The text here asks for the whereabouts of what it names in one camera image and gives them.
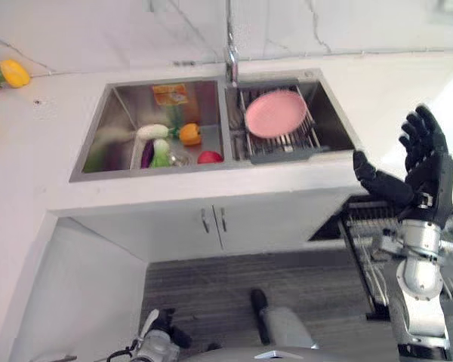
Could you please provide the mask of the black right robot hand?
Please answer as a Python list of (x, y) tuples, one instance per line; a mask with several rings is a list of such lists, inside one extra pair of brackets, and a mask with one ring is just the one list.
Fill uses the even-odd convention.
[(420, 220), (443, 229), (453, 213), (453, 157), (445, 134), (423, 104), (407, 114), (402, 130), (405, 179), (378, 170), (360, 150), (353, 153), (356, 178), (369, 194), (396, 205), (400, 222)]

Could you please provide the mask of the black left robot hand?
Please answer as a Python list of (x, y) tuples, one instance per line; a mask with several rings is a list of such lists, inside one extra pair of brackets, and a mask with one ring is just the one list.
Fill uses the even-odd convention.
[(153, 309), (147, 316), (140, 332), (140, 338), (144, 340), (152, 330), (166, 333), (173, 344), (182, 349), (189, 349), (192, 345), (192, 338), (173, 325), (175, 308)]

